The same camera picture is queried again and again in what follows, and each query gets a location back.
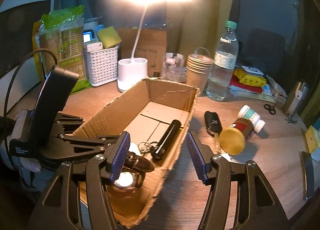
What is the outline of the clear water bottle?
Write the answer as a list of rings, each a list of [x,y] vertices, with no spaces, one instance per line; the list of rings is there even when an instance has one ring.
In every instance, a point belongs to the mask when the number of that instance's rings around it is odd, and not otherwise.
[[[223,101],[227,95],[239,51],[237,23],[227,20],[225,27],[226,30],[216,46],[214,65],[206,89],[207,96],[215,101]]]

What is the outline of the yellow red packets pile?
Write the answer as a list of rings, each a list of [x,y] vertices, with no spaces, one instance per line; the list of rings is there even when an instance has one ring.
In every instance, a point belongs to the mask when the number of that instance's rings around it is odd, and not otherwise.
[[[266,79],[259,70],[247,72],[243,67],[236,67],[229,83],[229,89],[261,94],[265,85]]]

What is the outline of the clear glass cup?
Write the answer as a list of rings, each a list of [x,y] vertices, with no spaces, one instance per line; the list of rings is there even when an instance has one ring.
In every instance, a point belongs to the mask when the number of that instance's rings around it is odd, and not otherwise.
[[[165,53],[162,62],[161,79],[180,82],[184,56],[179,53]]]

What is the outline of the white pill bottle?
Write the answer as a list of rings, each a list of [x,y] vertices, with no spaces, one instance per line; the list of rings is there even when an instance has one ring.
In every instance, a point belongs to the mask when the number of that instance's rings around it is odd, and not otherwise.
[[[248,105],[244,105],[238,112],[238,118],[246,118],[251,121],[254,131],[258,134],[263,129],[265,121],[261,119],[260,115]]]

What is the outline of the yellow sponge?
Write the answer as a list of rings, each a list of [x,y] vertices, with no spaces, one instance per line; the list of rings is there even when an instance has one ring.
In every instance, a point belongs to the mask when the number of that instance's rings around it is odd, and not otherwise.
[[[97,32],[99,41],[103,44],[105,49],[115,47],[120,44],[122,39],[113,26],[103,28]]]

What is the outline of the stack of paper cups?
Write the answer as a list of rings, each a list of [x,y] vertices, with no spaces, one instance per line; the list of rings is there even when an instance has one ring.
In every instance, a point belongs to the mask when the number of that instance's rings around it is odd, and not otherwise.
[[[187,58],[187,84],[204,91],[208,77],[212,71],[214,61],[201,54],[190,54]]]

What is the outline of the steel thermos cup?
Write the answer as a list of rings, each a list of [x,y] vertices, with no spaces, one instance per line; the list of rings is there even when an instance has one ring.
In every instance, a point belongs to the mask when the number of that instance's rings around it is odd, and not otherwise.
[[[303,81],[298,81],[291,89],[283,106],[283,112],[288,118],[292,118],[305,100],[309,92],[309,85]]]

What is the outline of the white plastic basket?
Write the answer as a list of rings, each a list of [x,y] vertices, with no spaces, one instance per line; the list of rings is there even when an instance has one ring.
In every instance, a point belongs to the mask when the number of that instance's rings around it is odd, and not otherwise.
[[[93,87],[102,86],[118,78],[118,48],[103,48],[101,42],[85,44],[87,73]]]

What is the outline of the small black scissors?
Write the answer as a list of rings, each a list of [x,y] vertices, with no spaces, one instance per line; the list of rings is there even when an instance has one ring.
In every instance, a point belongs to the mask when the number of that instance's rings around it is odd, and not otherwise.
[[[271,114],[271,115],[276,115],[276,105],[275,104],[269,104],[266,103],[264,104],[264,108]]]

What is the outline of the cardboard box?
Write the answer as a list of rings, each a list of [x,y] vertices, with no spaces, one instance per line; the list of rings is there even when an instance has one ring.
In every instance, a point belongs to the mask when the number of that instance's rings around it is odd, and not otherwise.
[[[143,79],[84,122],[74,133],[82,138],[117,135],[127,131],[131,142],[159,141],[171,122],[181,123],[178,136],[164,158],[154,162],[137,190],[119,192],[108,187],[116,220],[128,229],[140,224],[159,195],[167,174],[177,161],[195,109],[199,88],[187,84]]]

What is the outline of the white earbuds case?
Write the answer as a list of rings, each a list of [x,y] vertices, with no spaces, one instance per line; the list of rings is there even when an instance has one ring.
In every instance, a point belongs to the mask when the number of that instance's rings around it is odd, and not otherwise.
[[[139,150],[139,147],[134,144],[133,142],[130,143],[129,152],[135,153],[135,155],[141,156],[141,152]]]

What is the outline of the yellow box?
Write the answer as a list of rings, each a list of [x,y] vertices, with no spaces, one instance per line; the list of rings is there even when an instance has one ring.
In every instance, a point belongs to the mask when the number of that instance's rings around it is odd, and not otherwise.
[[[305,133],[306,142],[308,145],[309,153],[311,158],[317,162],[320,161],[320,141],[319,141],[319,130],[310,126]]]

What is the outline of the black flashlight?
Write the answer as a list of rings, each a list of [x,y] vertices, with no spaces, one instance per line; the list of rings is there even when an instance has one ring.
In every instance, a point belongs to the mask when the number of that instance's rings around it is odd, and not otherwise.
[[[165,153],[169,150],[169,147],[174,143],[176,137],[178,136],[180,130],[181,122],[179,120],[173,120],[161,139],[159,143],[150,148],[151,156],[153,159],[160,161],[165,156]]]

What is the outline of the green paper cup package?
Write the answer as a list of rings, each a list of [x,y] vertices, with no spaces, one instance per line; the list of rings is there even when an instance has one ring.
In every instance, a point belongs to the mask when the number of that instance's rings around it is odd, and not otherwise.
[[[47,52],[34,55],[36,69],[44,81],[54,64],[79,75],[72,93],[91,86],[88,80],[84,49],[84,6],[69,7],[43,14],[34,22],[33,49],[45,48],[56,56],[56,61]]]

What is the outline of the yellow lid jar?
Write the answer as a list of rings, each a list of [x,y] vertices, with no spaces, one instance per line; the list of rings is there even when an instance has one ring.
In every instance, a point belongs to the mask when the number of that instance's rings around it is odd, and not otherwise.
[[[249,119],[237,118],[220,133],[220,146],[226,153],[238,155],[245,149],[246,142],[253,133],[253,123]]]

